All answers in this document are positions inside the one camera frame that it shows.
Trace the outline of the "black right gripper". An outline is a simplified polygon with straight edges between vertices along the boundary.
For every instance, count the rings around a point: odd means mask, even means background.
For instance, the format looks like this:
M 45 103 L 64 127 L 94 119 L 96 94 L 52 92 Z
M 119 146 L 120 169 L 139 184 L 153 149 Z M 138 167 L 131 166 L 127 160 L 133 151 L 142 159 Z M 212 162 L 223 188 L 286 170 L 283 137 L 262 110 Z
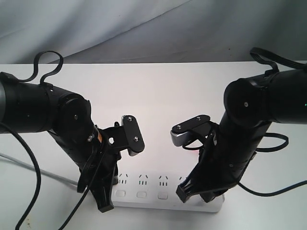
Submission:
M 202 192 L 225 192 L 243 176 L 254 154 L 254 130 L 215 126 L 207 137 L 199 162 L 176 189 L 186 203 Z

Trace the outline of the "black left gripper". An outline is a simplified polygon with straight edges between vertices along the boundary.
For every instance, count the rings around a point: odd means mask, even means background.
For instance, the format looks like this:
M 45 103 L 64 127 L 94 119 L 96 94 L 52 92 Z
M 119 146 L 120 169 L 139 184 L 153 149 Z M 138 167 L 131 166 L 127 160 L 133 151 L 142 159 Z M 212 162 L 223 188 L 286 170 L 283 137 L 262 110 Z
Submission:
M 113 127 L 95 129 L 96 138 L 91 140 L 92 151 L 84 166 L 80 168 L 79 189 L 92 189 L 92 194 L 100 212 L 114 208 L 112 186 L 118 183 L 117 161 L 120 152 L 127 147 L 123 126 L 115 122 Z

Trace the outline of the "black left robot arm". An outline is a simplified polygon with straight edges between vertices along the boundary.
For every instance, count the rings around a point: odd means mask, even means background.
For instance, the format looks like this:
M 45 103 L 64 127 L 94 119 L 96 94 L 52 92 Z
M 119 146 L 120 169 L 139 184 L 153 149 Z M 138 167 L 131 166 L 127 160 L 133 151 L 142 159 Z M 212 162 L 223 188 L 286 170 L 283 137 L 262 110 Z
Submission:
M 48 132 L 80 170 L 77 191 L 89 187 L 100 212 L 113 209 L 112 186 L 119 153 L 111 149 L 110 129 L 91 119 L 81 95 L 43 83 L 0 74 L 0 121 L 17 133 Z

